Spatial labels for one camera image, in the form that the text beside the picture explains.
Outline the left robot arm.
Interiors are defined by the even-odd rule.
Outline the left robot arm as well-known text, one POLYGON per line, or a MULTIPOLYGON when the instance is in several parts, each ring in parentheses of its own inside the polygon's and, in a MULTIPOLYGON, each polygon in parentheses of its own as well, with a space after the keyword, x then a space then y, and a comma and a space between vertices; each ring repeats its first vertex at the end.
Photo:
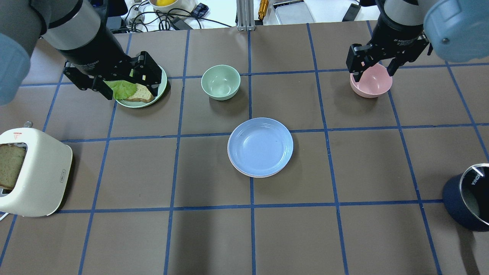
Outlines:
POLYGON ((37 40, 43 38, 66 60, 63 74, 78 89, 113 99, 110 81, 145 86, 157 96, 163 70, 148 54, 129 57, 106 19, 88 0, 1 1, 1 105, 9 104, 31 67, 37 40))

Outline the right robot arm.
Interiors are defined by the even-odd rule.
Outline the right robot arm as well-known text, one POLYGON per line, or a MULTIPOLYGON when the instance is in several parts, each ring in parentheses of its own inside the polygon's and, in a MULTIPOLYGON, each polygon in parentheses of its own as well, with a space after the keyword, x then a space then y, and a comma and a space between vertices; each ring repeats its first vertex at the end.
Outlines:
POLYGON ((426 49, 452 63, 482 59, 489 54, 487 0, 361 0, 362 7, 379 9, 372 37, 365 45, 352 44, 346 65, 353 80, 379 61, 390 59, 393 76, 426 49))

